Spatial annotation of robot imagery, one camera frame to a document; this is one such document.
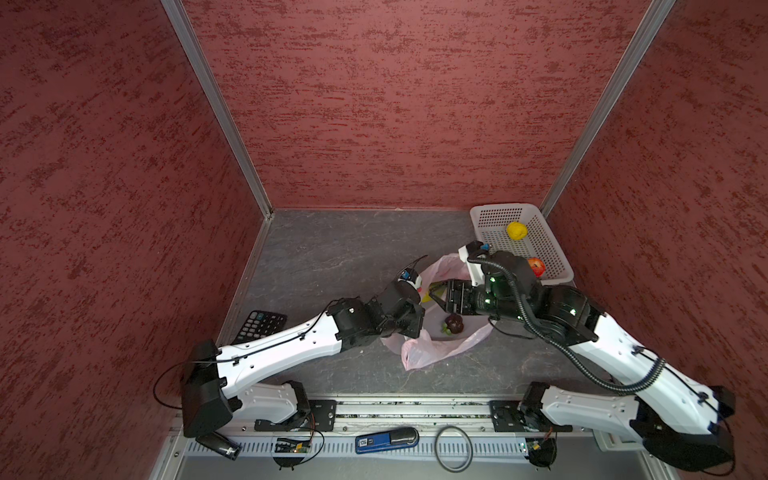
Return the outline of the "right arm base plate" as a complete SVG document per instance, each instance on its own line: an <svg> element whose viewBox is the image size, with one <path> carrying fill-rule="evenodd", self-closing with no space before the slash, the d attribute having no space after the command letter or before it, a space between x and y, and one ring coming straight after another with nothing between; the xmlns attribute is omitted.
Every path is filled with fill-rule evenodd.
<svg viewBox="0 0 768 480"><path fill-rule="evenodd" d="M521 401L492 400L489 402L490 418L494 431L500 432L572 432L570 425L552 423L540 410Z"/></svg>

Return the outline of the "red apple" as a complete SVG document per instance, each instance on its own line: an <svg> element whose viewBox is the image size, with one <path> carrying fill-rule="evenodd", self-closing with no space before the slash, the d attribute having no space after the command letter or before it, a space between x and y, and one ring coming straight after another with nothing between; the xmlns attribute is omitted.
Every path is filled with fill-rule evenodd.
<svg viewBox="0 0 768 480"><path fill-rule="evenodd" d="M537 257L528 258L527 263L537 278L542 278L547 271L545 263Z"/></svg>

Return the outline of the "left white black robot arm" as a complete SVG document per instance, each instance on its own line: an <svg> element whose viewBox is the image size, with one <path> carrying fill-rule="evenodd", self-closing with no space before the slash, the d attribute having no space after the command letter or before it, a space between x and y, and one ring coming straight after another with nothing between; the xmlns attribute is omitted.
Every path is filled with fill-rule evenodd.
<svg viewBox="0 0 768 480"><path fill-rule="evenodd" d="M425 314L420 288L416 274L397 278L367 302L358 297L332 300L305 323L256 341L221 347L211 340L199 343L178 364L183 435L213 434L240 410L275 424L300 419L303 395L296 384L261 381L394 334L418 337Z"/></svg>

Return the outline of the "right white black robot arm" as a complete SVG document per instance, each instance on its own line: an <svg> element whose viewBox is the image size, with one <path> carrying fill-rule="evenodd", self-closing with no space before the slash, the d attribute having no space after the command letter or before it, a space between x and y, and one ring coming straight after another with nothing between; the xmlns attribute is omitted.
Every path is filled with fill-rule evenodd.
<svg viewBox="0 0 768 480"><path fill-rule="evenodd" d="M438 302L445 312L520 322L604 391L584 394L533 382L517 405L521 425L586 427L636 442L679 470L734 471L730 390L684 375L578 289L542 284L522 257L475 241L460 249L459 258L469 277L447 281Z"/></svg>

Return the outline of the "dark purple mangosteen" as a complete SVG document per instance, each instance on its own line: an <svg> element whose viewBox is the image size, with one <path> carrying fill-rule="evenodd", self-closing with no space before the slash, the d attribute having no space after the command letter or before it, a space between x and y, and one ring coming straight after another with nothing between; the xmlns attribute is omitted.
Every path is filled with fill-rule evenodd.
<svg viewBox="0 0 768 480"><path fill-rule="evenodd" d="M441 332L448 336L457 336L465 330L464 319L461 315L452 313L448 315L441 326Z"/></svg>

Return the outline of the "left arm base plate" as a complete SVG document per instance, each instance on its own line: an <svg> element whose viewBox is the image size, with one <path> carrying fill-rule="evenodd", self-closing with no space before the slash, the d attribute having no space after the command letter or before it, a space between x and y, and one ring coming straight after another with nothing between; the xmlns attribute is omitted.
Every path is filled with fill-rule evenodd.
<svg viewBox="0 0 768 480"><path fill-rule="evenodd" d="M257 432L288 432L315 429L323 433L334 429L338 402L336 400L310 400L308 405L300 407L295 415L281 423L256 420Z"/></svg>

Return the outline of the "yellow round fruit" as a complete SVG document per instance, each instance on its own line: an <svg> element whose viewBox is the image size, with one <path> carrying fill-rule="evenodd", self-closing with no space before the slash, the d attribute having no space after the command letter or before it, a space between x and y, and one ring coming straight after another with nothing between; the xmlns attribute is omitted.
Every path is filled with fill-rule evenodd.
<svg viewBox="0 0 768 480"><path fill-rule="evenodd" d="M512 241L521 241L528 236L528 227L521 222L511 222L505 229L507 236Z"/></svg>

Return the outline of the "white perforated plastic basket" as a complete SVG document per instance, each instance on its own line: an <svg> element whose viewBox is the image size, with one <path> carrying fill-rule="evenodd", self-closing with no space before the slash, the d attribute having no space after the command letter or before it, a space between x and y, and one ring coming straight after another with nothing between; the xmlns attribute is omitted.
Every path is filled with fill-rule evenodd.
<svg viewBox="0 0 768 480"><path fill-rule="evenodd" d="M538 258L545 267L540 277L544 285L571 284L573 269L545 217L532 204L507 203L475 206L469 211L476 239L490 250L507 251L516 256ZM513 240L507 233L509 224L523 224L527 235Z"/></svg>

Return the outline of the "pink printed plastic bag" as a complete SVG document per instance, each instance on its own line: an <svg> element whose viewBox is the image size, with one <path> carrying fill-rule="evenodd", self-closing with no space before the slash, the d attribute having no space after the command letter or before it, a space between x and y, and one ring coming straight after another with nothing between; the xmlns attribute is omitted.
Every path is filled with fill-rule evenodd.
<svg viewBox="0 0 768 480"><path fill-rule="evenodd" d="M429 296L429 287L444 280L469 280L467 265L458 253L442 256L420 273L421 306L425 308L422 328L417 338L393 334L381 340L383 346L397 354L406 371L417 370L446 360L473 348L492 332L487 315L462 314L464 329L458 334L443 331L448 313Z"/></svg>

